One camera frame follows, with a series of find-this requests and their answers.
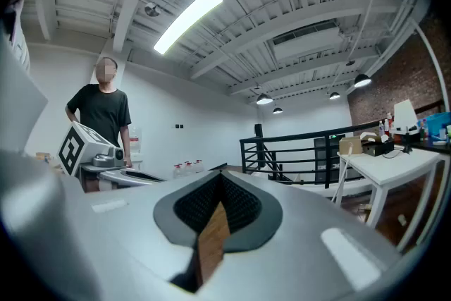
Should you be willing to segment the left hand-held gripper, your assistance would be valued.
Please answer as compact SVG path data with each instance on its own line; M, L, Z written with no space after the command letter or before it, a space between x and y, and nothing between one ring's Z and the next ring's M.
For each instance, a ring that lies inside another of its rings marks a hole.
M95 130L73 121L58 151L63 172L74 176L79 166L118 168L126 166L124 151L114 146ZM165 182L165 179L131 168L99 173L101 181L131 188Z

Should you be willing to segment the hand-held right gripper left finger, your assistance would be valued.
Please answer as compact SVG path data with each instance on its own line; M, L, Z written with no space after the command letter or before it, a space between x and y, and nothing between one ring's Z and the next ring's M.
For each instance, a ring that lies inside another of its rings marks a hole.
M33 171L32 270L64 300L222 301L215 279L198 286L194 250L170 243L154 221L159 198L196 181L88 195Z

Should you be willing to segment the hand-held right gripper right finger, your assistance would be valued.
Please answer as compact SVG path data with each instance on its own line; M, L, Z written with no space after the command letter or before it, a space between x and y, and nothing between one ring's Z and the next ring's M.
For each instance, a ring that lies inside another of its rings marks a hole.
M258 176L238 178L273 195L282 222L259 249L225 254L199 298L338 301L355 297L400 261L388 240L327 198Z

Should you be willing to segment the water jug on stand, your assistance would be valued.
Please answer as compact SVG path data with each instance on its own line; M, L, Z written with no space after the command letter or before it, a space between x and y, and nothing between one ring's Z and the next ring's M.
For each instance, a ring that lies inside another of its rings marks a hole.
M140 153L142 145L142 130L140 127L129 126L130 152Z

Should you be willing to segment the black metal railing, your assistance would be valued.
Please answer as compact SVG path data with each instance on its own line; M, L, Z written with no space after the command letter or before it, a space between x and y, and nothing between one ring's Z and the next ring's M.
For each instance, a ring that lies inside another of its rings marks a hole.
M380 121L371 121L332 130L275 137L251 137L240 140L241 167L243 173L263 173L269 180L286 185L318 185L325 189L336 184L314 183L314 139L345 134L359 135L375 130Z

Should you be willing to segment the open cardboard box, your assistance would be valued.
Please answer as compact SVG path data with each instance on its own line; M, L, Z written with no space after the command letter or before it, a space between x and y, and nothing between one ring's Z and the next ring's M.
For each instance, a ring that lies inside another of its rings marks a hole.
M362 141L360 136L341 138L339 141L339 153L341 156L361 154Z

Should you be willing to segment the white table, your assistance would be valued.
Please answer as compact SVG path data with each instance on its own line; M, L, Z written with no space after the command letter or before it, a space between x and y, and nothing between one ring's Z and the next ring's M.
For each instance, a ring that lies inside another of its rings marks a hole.
M413 149L410 154L397 150L392 156L350 155L348 167L351 166L360 173L372 187L373 204L366 222L371 228L376 227L390 190L422 176L426 177L412 220L397 245L397 250L400 252L408 246L420 223L431 196L437 165L444 160L443 155L423 149Z

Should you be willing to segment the black electronic box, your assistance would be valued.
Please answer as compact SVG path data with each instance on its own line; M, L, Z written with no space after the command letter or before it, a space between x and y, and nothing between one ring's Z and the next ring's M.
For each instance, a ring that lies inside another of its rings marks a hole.
M381 156L390 153L394 150L394 142L376 142L366 141L362 142L362 152L369 156Z

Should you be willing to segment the cluster of small bottles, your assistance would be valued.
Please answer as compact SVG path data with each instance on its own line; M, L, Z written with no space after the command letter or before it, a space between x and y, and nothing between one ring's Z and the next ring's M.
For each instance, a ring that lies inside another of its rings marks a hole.
M390 127L392 123L393 117L390 112L387 112L386 117L383 121L379 122L379 135L382 137L383 135L390 135Z

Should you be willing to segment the long ceiling light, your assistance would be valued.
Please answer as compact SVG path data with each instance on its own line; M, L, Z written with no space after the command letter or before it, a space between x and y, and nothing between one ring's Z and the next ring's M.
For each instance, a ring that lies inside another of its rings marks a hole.
M164 55L195 23L223 0L194 0L163 32L153 50Z

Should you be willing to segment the round ceiling spotlight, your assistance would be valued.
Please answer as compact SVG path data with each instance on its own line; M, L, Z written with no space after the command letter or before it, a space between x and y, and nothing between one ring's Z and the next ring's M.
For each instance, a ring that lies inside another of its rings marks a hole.
M144 12L149 17L155 18L161 15L161 8L153 2L149 2L144 6Z

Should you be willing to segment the white desk lamp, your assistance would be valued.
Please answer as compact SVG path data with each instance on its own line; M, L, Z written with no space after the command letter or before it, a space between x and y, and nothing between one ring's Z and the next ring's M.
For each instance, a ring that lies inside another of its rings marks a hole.
M394 121L391 130L392 135L399 135L403 146L402 152L412 152L411 143L419 134L418 120L415 110L409 99L394 105Z

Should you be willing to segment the blue plastic box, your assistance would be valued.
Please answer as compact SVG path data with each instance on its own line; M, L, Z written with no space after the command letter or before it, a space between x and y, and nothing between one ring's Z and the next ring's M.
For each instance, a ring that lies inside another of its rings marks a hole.
M451 112L436 113L425 118L420 118L418 123L425 121L429 135L438 135L440 129L451 125Z

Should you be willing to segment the white ceiling air conditioner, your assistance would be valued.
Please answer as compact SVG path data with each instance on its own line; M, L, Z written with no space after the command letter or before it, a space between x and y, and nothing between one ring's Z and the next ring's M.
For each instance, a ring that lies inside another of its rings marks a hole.
M278 61L331 50L342 41L340 28L334 21L302 27L272 39L274 56Z

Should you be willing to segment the white wall pipe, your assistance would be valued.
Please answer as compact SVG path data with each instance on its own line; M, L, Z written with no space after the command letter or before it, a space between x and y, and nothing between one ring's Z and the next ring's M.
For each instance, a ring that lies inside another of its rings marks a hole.
M413 19L412 19L412 25L416 28L416 31L419 33L419 36L420 36L421 40L423 41L425 47L427 48L429 56L431 57L431 60L433 62L436 74L438 76L438 81L439 81L440 89L441 89L442 96L443 96L443 102L444 102L445 110L447 112L451 112L451 107L449 105L449 97L448 97L448 93L447 93L447 88L446 88L443 72L441 70L440 64L438 63L438 59L437 59L437 57L435 55L435 52L434 52L434 50L433 50L433 48L431 46L431 43L429 42L428 38L424 34L424 31L420 28L419 24L416 23Z

